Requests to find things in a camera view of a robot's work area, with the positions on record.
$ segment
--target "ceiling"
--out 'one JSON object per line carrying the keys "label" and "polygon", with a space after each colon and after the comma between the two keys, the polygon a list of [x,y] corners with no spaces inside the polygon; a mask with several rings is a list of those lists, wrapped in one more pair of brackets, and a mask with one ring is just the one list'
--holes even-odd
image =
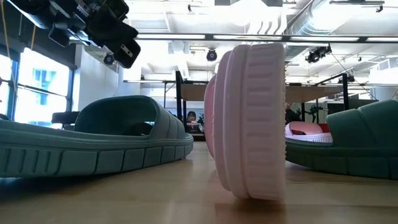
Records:
{"label": "ceiling", "polygon": [[[256,19],[258,19],[256,16],[251,16],[250,12],[240,11],[239,7],[233,8],[234,5],[215,6],[215,0],[125,1],[130,7],[130,12],[127,15],[128,20],[125,22],[135,27],[139,32],[145,33],[250,34],[252,32],[251,27],[255,27]],[[345,8],[345,11],[332,13],[331,15],[336,17],[341,13],[352,14],[347,15],[347,21],[339,24],[331,34],[398,34],[398,1],[385,1],[387,7],[384,7],[384,10],[380,13],[376,13],[376,6],[359,6],[355,10]],[[286,15],[287,24],[308,2],[309,0],[286,0],[281,14]],[[247,22],[248,16],[254,22]],[[275,23],[273,19],[269,20],[270,24]],[[317,19],[317,24],[318,26],[323,24],[330,26],[333,20],[334,18],[325,15]],[[186,69],[186,78],[207,80],[211,77],[209,73],[215,71],[222,55],[233,47],[242,44],[242,42],[186,42],[183,55],[175,54],[171,41],[140,40],[139,44],[142,50],[136,63],[141,66],[141,75],[146,79],[156,77],[172,80],[174,79],[174,70]],[[216,49],[218,59],[215,62],[208,62],[206,59],[209,48]],[[398,45],[396,44],[331,44],[334,56],[327,55],[317,63],[308,64],[304,58],[310,49],[311,47],[307,48],[287,64],[286,76],[288,82],[318,82],[339,74],[345,69],[354,71],[357,81],[367,82],[371,68],[377,67],[377,64],[386,58],[398,55]]]}

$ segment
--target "wooden floor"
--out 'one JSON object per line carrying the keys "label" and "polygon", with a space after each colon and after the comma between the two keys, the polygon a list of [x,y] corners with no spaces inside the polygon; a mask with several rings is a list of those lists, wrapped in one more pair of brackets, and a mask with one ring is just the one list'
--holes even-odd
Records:
{"label": "wooden floor", "polygon": [[0,223],[398,223],[398,182],[286,169],[282,204],[235,199],[204,142],[184,161],[123,174],[0,179]]}

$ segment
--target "white ceiling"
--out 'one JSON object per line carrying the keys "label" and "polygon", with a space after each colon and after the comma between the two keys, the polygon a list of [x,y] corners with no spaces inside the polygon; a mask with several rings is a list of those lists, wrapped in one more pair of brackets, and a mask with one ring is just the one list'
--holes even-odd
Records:
{"label": "white ceiling", "polygon": [[[228,6],[214,6],[214,0],[201,1],[135,1],[126,0],[130,6],[128,24],[140,32],[174,32],[174,33],[224,33],[243,34],[249,29],[248,25],[237,25],[237,17],[226,14]],[[308,0],[296,0],[295,7],[286,7],[287,18],[298,13],[308,3]],[[192,12],[188,12],[188,4],[192,5]],[[336,35],[396,35],[398,33],[398,8],[385,7],[380,13],[375,7],[361,8],[342,26],[333,32]],[[156,73],[171,74],[178,69],[178,61],[169,54],[167,41],[141,41],[142,51],[139,56],[142,64],[142,74]],[[241,42],[189,42],[189,45],[215,48],[218,60],[222,55]],[[366,77],[369,74],[366,63],[373,58],[388,55],[398,55],[398,45],[394,44],[332,44],[333,53],[346,68],[360,67],[356,71],[358,76]],[[309,65],[304,60],[305,55],[296,57],[293,65],[287,67],[287,79],[296,82],[314,82],[322,80],[344,71],[336,59],[328,55],[319,62]],[[215,70],[217,62],[207,62],[206,52],[191,51],[185,55],[184,61],[191,71]]]}

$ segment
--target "glass window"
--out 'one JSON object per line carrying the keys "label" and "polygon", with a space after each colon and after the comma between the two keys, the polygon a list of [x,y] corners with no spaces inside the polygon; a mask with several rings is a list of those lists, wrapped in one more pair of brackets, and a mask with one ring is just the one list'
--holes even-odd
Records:
{"label": "glass window", "polygon": [[25,48],[21,54],[18,82],[52,93],[68,94],[69,68]]}
{"label": "glass window", "polygon": [[8,83],[2,83],[0,85],[0,113],[7,114],[8,96],[9,96]]}
{"label": "glass window", "polygon": [[36,124],[51,128],[61,128],[61,124],[52,124],[52,114],[64,112],[67,99],[57,95],[37,93],[27,89],[18,89],[15,121]]}
{"label": "glass window", "polygon": [[0,55],[0,78],[3,80],[11,79],[11,59],[6,56]]}

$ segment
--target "slide sandal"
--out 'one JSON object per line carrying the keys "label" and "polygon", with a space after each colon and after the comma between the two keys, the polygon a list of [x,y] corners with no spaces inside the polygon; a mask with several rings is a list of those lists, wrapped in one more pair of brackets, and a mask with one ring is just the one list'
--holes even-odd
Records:
{"label": "slide sandal", "polygon": [[380,101],[331,114],[331,143],[286,139],[286,160],[336,174],[398,179],[398,102]]}
{"label": "slide sandal", "polygon": [[323,133],[322,128],[313,123],[292,121],[286,124],[286,138],[312,142],[332,142],[330,133]]}
{"label": "slide sandal", "polygon": [[205,91],[205,137],[207,148],[210,155],[214,158],[214,142],[213,139],[213,108],[214,108],[214,87],[216,83],[216,77],[213,76],[207,84]]}
{"label": "slide sandal", "polygon": [[[130,136],[132,127],[148,135]],[[192,148],[182,122],[152,98],[107,98],[84,108],[74,131],[0,120],[0,177],[124,172],[183,159]]]}
{"label": "slide sandal", "polygon": [[283,199],[284,48],[280,44],[235,47],[225,71],[223,98],[218,85],[224,77],[221,62],[213,130],[221,183],[238,198]]}

